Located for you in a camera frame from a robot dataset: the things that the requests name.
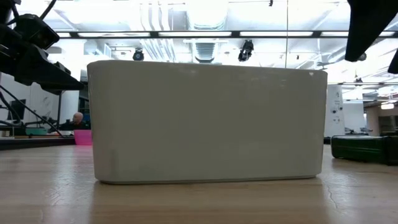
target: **desk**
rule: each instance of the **desk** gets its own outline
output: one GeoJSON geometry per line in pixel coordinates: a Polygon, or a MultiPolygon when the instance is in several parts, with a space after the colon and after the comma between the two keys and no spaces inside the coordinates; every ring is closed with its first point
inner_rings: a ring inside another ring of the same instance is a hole
{"type": "Polygon", "coordinates": [[[334,159],[325,146],[313,179],[105,185],[91,147],[0,151],[0,222],[398,223],[398,167],[334,159]]]}

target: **ceiling duct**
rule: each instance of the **ceiling duct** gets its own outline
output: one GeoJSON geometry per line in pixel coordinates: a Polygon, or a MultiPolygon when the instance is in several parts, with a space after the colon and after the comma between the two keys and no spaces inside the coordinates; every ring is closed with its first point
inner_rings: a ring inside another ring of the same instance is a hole
{"type": "MultiPolygon", "coordinates": [[[[225,30],[228,1],[195,1],[187,3],[189,30],[225,30]]],[[[220,43],[192,43],[194,57],[199,63],[211,63],[220,43]]]]}

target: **spotlight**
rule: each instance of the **spotlight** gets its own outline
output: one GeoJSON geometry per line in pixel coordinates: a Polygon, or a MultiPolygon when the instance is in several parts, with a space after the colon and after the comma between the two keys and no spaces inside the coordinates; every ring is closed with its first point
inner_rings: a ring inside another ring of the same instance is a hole
{"type": "Polygon", "coordinates": [[[238,60],[240,62],[245,62],[251,57],[251,52],[254,50],[254,45],[251,40],[245,40],[241,53],[239,54],[238,60]]]}
{"type": "Polygon", "coordinates": [[[142,49],[136,49],[136,53],[132,56],[133,60],[144,60],[144,53],[142,53],[142,49]]]}

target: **green case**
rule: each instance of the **green case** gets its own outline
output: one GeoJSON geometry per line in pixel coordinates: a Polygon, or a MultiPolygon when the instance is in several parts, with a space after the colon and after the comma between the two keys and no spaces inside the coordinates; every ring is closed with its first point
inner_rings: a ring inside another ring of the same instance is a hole
{"type": "Polygon", "coordinates": [[[398,165],[398,137],[333,136],[334,158],[398,165]]]}

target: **pink container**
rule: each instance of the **pink container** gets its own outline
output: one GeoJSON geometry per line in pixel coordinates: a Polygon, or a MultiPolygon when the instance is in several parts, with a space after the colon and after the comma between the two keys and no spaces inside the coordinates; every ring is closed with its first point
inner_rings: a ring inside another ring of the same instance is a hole
{"type": "Polygon", "coordinates": [[[91,130],[74,130],[75,142],[78,146],[92,146],[91,130]]]}

